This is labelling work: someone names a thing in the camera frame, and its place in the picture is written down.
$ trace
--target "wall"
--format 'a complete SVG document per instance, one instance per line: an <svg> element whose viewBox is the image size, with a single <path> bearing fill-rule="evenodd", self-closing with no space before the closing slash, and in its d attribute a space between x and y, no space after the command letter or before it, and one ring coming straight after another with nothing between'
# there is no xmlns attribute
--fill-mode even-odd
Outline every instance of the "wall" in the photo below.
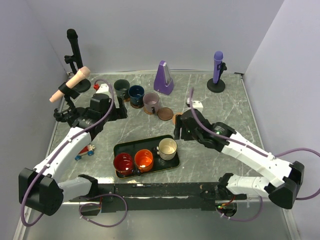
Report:
<svg viewBox="0 0 320 240"><path fill-rule="evenodd" d="M49 97L67 77L24 0L0 7L0 235L12 239L19 220L18 175L44 159L57 104Z"/></svg>
<svg viewBox="0 0 320 240"><path fill-rule="evenodd" d="M212 70L221 50L229 72L244 73L283 0L26 0L61 61L74 28L94 73Z"/></svg>
<svg viewBox="0 0 320 240"><path fill-rule="evenodd" d="M320 152L320 3L285 0L244 75L264 146L273 153L307 147ZM299 196L320 187L320 159L308 152L284 159L305 165ZM319 239L320 196L296 201L303 240Z"/></svg>

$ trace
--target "brown coaster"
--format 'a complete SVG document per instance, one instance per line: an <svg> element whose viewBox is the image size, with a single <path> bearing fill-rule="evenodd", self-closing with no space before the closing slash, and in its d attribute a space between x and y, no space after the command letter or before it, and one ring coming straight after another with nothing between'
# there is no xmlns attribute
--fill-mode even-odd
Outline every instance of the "brown coaster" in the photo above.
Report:
<svg viewBox="0 0 320 240"><path fill-rule="evenodd" d="M140 109L142 108L144 105L142 104L141 106L136 106L136 105L133 105L132 102L130 102L130 105L131 107L133 107L134 109Z"/></svg>
<svg viewBox="0 0 320 240"><path fill-rule="evenodd" d="M172 119L174 112L168 107L162 107L158 111L158 117L163 121L168 121Z"/></svg>
<svg viewBox="0 0 320 240"><path fill-rule="evenodd" d="M144 112L145 112L146 114L153 115L153 113L152 113L152 112L148 112L148 111L147 111L147 109L146 109L146 107L145 107L145 106L143 107L143 110L144 110Z"/></svg>
<svg viewBox="0 0 320 240"><path fill-rule="evenodd" d="M182 112L177 112L175 115L173 115L172 122L174 125L176 124L176 115L182 115Z"/></svg>

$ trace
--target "white mug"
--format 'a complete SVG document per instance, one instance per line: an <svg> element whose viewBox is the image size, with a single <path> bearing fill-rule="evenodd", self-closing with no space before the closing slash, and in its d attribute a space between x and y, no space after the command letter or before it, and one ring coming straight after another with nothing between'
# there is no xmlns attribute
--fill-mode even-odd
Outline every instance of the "white mug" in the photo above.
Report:
<svg viewBox="0 0 320 240"><path fill-rule="evenodd" d="M164 138L156 149L156 154L160 155L163 160L171 160L177 153L177 142L172 138Z"/></svg>

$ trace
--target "cup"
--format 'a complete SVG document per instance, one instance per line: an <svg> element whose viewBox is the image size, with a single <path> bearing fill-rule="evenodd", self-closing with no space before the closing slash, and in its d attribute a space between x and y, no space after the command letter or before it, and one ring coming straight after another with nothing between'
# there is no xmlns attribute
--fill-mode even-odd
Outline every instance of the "cup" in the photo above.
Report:
<svg viewBox="0 0 320 240"><path fill-rule="evenodd" d="M130 101L130 96L128 93L130 88L130 82L128 82L125 79L119 79L114 82L113 87L117 97L123 98L124 102Z"/></svg>
<svg viewBox="0 0 320 240"><path fill-rule="evenodd" d="M143 97L145 90L142 86L133 85L129 88L130 103L132 107L141 108L144 105Z"/></svg>
<svg viewBox="0 0 320 240"><path fill-rule="evenodd" d="M148 149L138 151L134 156L135 165L142 173L150 171L154 166L154 156Z"/></svg>
<svg viewBox="0 0 320 240"><path fill-rule="evenodd" d="M160 155L163 160L171 160L177 153L177 142L172 138L164 138L160 141L159 146L156 147L156 154Z"/></svg>
<svg viewBox="0 0 320 240"><path fill-rule="evenodd" d="M130 175L134 169L134 161L130 154L122 152L113 160L115 170L124 176Z"/></svg>
<svg viewBox="0 0 320 240"><path fill-rule="evenodd" d="M159 111L159 95L155 92L148 92L143 96L144 110L147 114L156 114Z"/></svg>

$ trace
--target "marble tabletop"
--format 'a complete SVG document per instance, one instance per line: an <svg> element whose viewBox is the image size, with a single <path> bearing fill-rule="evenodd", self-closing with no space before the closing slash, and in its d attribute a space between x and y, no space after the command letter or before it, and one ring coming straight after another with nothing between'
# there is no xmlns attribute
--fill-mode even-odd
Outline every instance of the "marble tabletop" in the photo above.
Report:
<svg viewBox="0 0 320 240"><path fill-rule="evenodd" d="M153 92L156 74L91 74L89 80L107 80L110 84L118 79L126 79L130 85L141 85L145 93ZM168 96L158 93L162 107L169 107L174 113L186 110L186 100L191 87L194 87L194 100L203 104L202 114L211 123L224 122L241 133L247 140L261 147L258 131L247 100L242 79L239 74L224 73L221 77L226 84L225 91L213 93L207 89L210 74L179 73L173 74L173 92ZM91 88L82 93L74 104L77 107L88 107L90 98L95 93ZM104 129L92 141L95 145L94 155L82 156L82 159L70 162L69 168L61 178L61 182L86 174L98 179L99 183L193 183L217 182L225 173L240 176L259 176L242 162L205 148L196 141L177 140L180 165L177 168L145 174L126 179L119 179L113 167L113 148L116 144L126 143L161 135L172 135L172 120L162 121L157 115L148 115L143 108L135 109L129 102L126 119L107 122ZM53 137L51 151L62 141L69 131L67 123L58 123Z"/></svg>

